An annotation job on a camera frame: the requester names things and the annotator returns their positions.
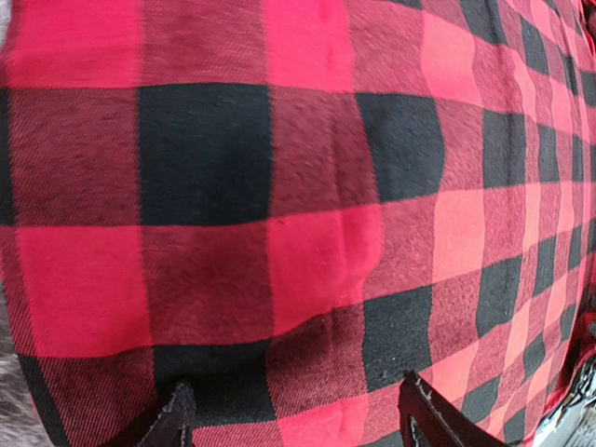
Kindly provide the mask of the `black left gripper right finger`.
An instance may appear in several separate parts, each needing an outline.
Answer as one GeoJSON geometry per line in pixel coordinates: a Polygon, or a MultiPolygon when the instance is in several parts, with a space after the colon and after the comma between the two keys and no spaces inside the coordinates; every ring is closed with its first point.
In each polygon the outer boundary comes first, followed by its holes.
{"type": "Polygon", "coordinates": [[[414,371],[404,373],[399,397],[404,446],[502,447],[414,371]]]}

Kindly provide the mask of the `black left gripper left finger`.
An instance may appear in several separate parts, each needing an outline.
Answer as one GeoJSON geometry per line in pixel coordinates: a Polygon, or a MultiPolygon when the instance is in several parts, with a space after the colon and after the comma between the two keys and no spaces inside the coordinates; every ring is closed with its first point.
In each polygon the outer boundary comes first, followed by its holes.
{"type": "Polygon", "coordinates": [[[156,420],[141,435],[127,430],[109,441],[110,446],[193,446],[192,425],[196,416],[196,399],[187,382],[179,382],[156,420]]]}

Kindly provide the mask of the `red black plaid shirt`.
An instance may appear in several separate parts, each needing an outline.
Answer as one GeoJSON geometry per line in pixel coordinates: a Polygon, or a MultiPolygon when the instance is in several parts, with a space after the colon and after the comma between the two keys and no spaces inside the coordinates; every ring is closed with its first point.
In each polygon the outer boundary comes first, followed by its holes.
{"type": "Polygon", "coordinates": [[[53,446],[529,446],[595,360],[591,1],[14,1],[1,283],[53,446]]]}

